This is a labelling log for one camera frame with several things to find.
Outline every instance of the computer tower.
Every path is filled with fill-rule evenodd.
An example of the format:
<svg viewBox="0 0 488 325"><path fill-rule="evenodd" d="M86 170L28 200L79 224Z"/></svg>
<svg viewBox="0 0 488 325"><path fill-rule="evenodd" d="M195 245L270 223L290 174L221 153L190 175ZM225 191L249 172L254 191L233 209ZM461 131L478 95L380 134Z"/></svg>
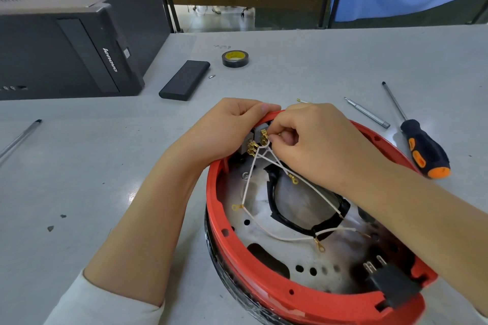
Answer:
<svg viewBox="0 0 488 325"><path fill-rule="evenodd" d="M0 0L0 100L137 95L162 0Z"/></svg>

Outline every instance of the screwdriver handle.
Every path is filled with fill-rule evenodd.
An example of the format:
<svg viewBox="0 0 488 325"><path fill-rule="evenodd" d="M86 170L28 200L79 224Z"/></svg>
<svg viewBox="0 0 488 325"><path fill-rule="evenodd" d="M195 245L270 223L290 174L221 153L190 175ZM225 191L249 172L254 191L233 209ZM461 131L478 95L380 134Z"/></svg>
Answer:
<svg viewBox="0 0 488 325"><path fill-rule="evenodd" d="M420 128L417 120L406 120L400 129L408 139L413 160L422 174L431 179L444 179L451 174L448 155Z"/></svg>

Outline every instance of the red circular housing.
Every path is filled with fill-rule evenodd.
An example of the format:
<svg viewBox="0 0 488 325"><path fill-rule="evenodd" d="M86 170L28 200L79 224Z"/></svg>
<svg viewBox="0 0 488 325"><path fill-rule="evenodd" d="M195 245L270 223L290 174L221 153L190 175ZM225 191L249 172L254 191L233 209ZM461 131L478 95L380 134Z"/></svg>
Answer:
<svg viewBox="0 0 488 325"><path fill-rule="evenodd" d="M278 113L268 113L256 126L271 121ZM386 139L363 125L351 122L390 161L417 171L410 160ZM348 295L325 293L297 284L266 267L242 244L232 230L222 203L217 200L216 182L222 171L228 171L226 159L213 162L208 172L210 228L228 268L262 305L290 322L307 325L412 325L422 315L425 302L421 294L396 310L387 308L380 312L375 307L384 300L380 291ZM423 287L437 279L437 274L418 257L415 257L411 275L413 278L422 277Z"/></svg>

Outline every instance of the white table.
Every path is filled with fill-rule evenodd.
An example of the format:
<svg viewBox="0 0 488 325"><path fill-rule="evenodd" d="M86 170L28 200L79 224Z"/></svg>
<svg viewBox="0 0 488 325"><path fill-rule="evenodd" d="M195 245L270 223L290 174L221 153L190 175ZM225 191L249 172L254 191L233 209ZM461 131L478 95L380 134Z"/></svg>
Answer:
<svg viewBox="0 0 488 325"><path fill-rule="evenodd" d="M42 323L131 203L162 152L224 96L288 106L331 102L406 151L391 90L448 153L453 175L439 183L488 211L488 26L173 34L137 97L0 102L0 148L33 120L44 123L0 162L0 323ZM224 51L247 51L241 69ZM211 63L188 102L158 92L187 59ZM344 96L378 114L380 125ZM229 295L203 235L206 172L198 181L177 248L162 324L257 324ZM49 232L47 227L54 225ZM422 325L481 324L439 279L424 291Z"/></svg>

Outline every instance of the white wire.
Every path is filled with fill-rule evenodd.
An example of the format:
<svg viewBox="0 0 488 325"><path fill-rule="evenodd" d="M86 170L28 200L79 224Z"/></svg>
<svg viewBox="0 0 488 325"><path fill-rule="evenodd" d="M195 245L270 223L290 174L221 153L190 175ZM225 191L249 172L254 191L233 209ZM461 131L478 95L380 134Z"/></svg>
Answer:
<svg viewBox="0 0 488 325"><path fill-rule="evenodd" d="M265 152L260 155L259 154L259 150L260 149L265 149ZM271 154L273 155L273 157L277 160L277 162L273 162L272 160L270 160L269 158L265 157L265 155L268 153L268 152L271 152ZM297 241L303 241L303 240L313 240L315 237L313 236L303 236L302 238L281 238L273 233L271 233L270 231L266 230L266 228L264 226L262 226L255 218L254 216L247 210L246 207L244 207L244 203L246 201L246 196L247 196L247 190L249 188L249 181L251 180L251 175L252 175L252 171L254 169L254 164L256 163L256 160L258 158L263 158L265 159L266 161L268 162L271 162L272 164L274 165L277 165L278 167L284 169L285 172L289 172L290 174L293 174L295 175L296 177L298 177L300 180L302 180L304 183L306 183L308 186L310 186L315 192L317 192L323 199L326 200L327 203L329 203L333 209L335 209L337 211L337 213L340 214L340 212L338 211L338 209L321 193L319 192L316 188L314 188L314 186L312 186L309 182L307 182L306 180L304 180L302 177L298 176L297 174L295 174L294 172L291 172L290 170L288 170L287 168L285 168L282 163L279 161L279 159L276 157L276 155L274 154L274 152L269 148L268 145L266 146L263 146L263 147L258 147L258 149L256 149L256 155L254 156L254 159L252 160L252 164L251 164L251 169L249 171L249 175L247 176L247 182L246 182L246 187L244 189L244 195L242 196L242 209L249 215L249 217L256 223L257 226L259 226L266 234L268 234L269 236L271 236L272 238L275 238L277 240L281 240L281 241L284 241L284 242L297 242ZM343 227L343 226L338 226L338 227L332 227L330 229L325 229L325 230L322 230L322 231L319 231L318 233L315 234L315 236L318 236L320 234L323 234L323 233L326 233L326 232L331 232L331 231L335 231L335 230L350 230L350 231L357 231L355 228L353 227Z"/></svg>

